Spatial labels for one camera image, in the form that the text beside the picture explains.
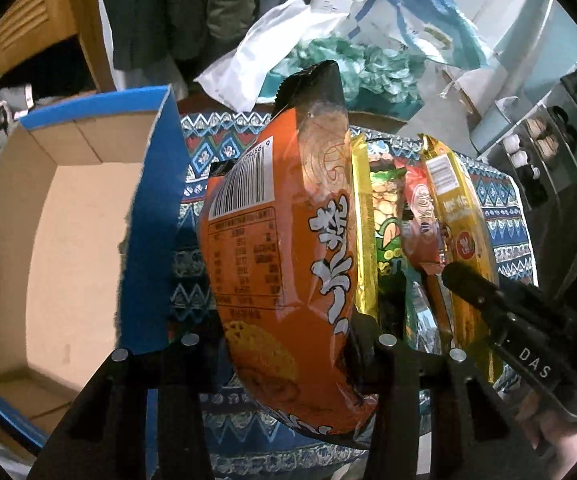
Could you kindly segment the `person's right hand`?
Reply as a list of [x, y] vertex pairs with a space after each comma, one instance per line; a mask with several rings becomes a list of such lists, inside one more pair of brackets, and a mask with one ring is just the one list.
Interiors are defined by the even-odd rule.
[[546, 462], [547, 475], [550, 479], [564, 479], [577, 463], [577, 422], [569, 422], [545, 408], [533, 390], [521, 402], [515, 419], [533, 448], [546, 442], [554, 449], [554, 456]]

